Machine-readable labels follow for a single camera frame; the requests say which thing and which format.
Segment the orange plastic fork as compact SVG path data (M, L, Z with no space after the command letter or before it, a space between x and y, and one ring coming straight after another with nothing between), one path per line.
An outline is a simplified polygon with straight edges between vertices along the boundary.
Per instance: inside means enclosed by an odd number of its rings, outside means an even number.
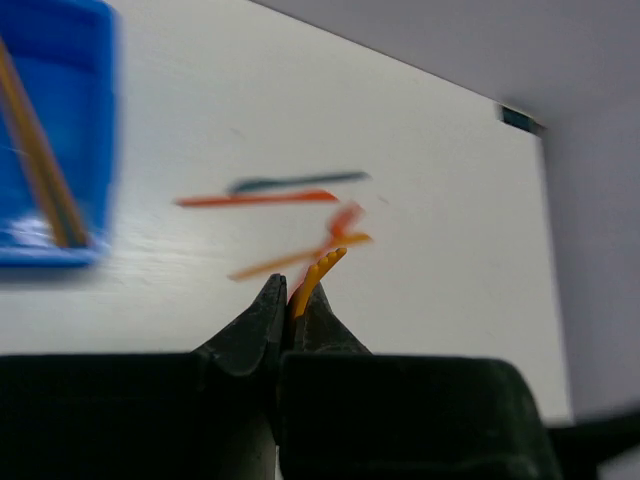
M324 257L308 268L304 280L289 300L289 318L292 322L304 314L314 289L320 284L323 277L346 255L346 253L346 248L338 248L327 253Z

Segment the red-orange plastic fork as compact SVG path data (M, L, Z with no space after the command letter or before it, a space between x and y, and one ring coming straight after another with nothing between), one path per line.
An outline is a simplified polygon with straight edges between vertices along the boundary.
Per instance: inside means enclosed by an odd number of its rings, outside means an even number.
M308 268L320 260L328 252L340 248L340 242L345 240L349 235L349 229L352 228L360 217L364 214L364 209L356 202L350 202L342 205L339 210L329 219L327 224L327 238L323 240L319 246L315 247L310 260L302 270L296 281L294 289L297 290L304 282Z

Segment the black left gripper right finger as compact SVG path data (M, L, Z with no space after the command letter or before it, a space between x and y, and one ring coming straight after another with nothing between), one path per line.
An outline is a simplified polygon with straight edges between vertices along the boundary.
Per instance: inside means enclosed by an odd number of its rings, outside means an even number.
M279 371L286 479L558 479L521 373L494 358L376 355L322 287Z

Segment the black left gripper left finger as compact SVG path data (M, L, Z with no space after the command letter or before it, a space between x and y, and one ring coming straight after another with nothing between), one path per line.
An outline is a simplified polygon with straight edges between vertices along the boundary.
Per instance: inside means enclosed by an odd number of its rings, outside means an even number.
M287 299L269 277L189 352L5 355L5 479L270 479Z

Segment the orange chopstick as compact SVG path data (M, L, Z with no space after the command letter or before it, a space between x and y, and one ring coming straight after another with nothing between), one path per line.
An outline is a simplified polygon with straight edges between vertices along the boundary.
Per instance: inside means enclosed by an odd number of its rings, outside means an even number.
M86 247L86 224L5 45L1 46L1 111L54 244L61 248Z

